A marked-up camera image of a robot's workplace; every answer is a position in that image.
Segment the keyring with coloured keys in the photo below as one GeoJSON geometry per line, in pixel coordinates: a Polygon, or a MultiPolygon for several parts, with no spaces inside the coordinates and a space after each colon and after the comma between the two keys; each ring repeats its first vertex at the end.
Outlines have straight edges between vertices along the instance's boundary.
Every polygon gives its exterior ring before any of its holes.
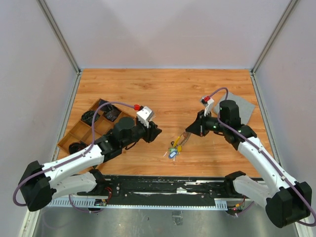
{"type": "Polygon", "coordinates": [[[168,148],[168,158],[176,160],[176,157],[181,153],[183,146],[187,143],[191,136],[189,132],[183,132],[174,141],[171,141],[170,147],[168,148]]]}

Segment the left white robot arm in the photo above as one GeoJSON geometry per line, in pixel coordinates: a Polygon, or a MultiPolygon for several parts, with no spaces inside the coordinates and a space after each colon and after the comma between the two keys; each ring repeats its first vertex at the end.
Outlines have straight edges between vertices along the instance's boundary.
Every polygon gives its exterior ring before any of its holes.
{"type": "Polygon", "coordinates": [[[106,134],[81,151],[54,162],[29,163],[17,186],[25,201],[23,205],[34,212],[62,196],[82,192],[101,195],[106,189],[102,173],[96,170],[79,175],[78,172],[114,159],[139,140],[150,143],[161,132],[153,121],[144,125],[131,117],[122,117],[106,134]]]}

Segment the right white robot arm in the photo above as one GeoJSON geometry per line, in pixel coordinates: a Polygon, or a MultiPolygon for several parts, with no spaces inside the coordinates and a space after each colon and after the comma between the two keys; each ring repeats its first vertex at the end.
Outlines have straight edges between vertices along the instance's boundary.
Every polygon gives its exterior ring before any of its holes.
{"type": "Polygon", "coordinates": [[[265,209],[270,221],[278,228],[315,216],[311,207],[312,189],[307,182],[298,182],[267,152],[256,133],[241,122],[239,107],[233,100],[223,100],[217,117],[210,114],[213,99],[203,97],[204,110],[186,128],[188,133],[204,137],[209,132],[223,135],[235,150],[242,154],[259,172],[264,184],[236,171],[225,177],[224,193],[231,198],[245,195],[265,209]]]}

